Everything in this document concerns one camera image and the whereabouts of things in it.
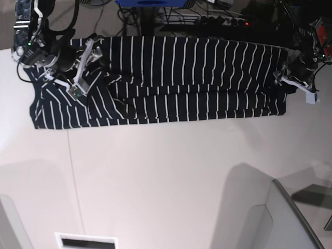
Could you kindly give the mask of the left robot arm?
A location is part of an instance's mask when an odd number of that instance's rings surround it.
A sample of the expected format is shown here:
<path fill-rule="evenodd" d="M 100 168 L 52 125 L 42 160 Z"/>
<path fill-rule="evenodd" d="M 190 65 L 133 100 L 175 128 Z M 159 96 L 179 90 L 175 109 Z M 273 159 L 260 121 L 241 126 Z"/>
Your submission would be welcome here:
<path fill-rule="evenodd" d="M 308 104 L 315 104 L 316 76 L 331 65 L 331 1 L 276 1 L 276 5 L 289 18 L 295 55 L 273 73 L 274 84 L 287 94 L 299 89 Z"/>

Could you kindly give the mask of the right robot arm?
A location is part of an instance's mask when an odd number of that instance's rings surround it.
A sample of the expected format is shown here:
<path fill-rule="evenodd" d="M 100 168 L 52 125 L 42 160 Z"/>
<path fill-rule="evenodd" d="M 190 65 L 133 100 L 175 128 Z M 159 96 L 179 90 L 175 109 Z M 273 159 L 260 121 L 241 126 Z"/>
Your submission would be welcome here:
<path fill-rule="evenodd" d="M 31 84 L 44 81 L 63 86 L 77 100 L 90 90 L 83 73 L 90 64 L 102 57 L 102 50 L 97 43 L 103 37 L 93 33 L 75 48 L 71 40 L 76 32 L 74 25 L 80 2 L 75 1 L 72 21 L 61 31 L 49 27 L 48 17 L 54 6 L 54 1 L 16 1 L 11 56 L 17 67 L 44 71 L 41 76 L 33 77 L 29 81 Z"/>

